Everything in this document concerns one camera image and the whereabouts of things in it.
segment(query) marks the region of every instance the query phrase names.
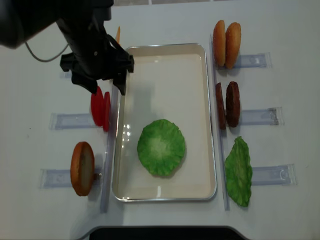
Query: white tray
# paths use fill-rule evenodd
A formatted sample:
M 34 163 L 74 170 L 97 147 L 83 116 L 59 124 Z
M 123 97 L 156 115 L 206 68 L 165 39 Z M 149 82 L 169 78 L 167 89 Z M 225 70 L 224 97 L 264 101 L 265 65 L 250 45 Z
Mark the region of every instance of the white tray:
M 207 200 L 216 192 L 206 53 L 199 44 L 131 47 L 134 73 L 118 115 L 112 191 L 124 202 Z M 143 128 L 167 119 L 186 144 L 172 177 L 155 177 L 139 161 Z

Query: red tomato slice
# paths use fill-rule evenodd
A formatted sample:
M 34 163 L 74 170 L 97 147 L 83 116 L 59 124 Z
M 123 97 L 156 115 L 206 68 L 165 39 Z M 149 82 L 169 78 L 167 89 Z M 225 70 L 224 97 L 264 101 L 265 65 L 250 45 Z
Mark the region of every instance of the red tomato slice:
M 107 91 L 104 94 L 104 105 L 103 105 L 103 131 L 109 131 L 109 117 L 110 117 L 110 107 L 111 107 L 111 100 L 110 100 L 110 93 Z
M 104 115 L 101 111 L 104 105 L 104 96 L 98 86 L 96 94 L 91 95 L 91 113 L 95 125 L 101 127 L 104 124 Z

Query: hamburger patty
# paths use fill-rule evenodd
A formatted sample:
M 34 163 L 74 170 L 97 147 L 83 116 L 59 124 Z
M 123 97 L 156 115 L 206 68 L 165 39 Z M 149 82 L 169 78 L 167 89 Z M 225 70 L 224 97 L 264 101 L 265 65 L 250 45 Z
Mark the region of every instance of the hamburger patty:
M 219 128 L 224 130 L 226 129 L 226 117 L 225 117 L 225 106 L 224 106 L 224 98 L 222 96 L 221 83 L 217 83 L 215 85 L 215 98 L 216 98 L 216 106 L 218 109 L 218 118 L 219 118 Z
M 231 81 L 226 89 L 226 121 L 230 127 L 235 128 L 240 117 L 240 94 L 238 84 Z

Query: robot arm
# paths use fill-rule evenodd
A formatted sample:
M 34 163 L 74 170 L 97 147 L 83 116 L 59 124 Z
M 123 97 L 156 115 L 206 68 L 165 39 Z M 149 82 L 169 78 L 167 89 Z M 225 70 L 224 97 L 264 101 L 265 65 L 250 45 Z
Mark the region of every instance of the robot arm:
M 72 50 L 60 61 L 63 71 L 72 71 L 72 83 L 96 93 L 97 80 L 113 79 L 124 95 L 134 58 L 105 31 L 112 5 L 113 0 L 0 0 L 0 44 L 15 49 L 56 22 Z

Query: green lettuce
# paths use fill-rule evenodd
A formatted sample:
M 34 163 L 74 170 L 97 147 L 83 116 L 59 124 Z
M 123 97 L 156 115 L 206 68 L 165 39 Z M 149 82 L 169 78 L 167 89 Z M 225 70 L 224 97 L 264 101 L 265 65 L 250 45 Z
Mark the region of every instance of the green lettuce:
M 168 176 L 185 155 L 185 138 L 179 128 L 166 119 L 144 127 L 137 145 L 139 160 L 150 174 Z
M 239 206 L 248 207 L 251 197 L 252 167 L 248 144 L 238 136 L 224 163 L 226 190 Z

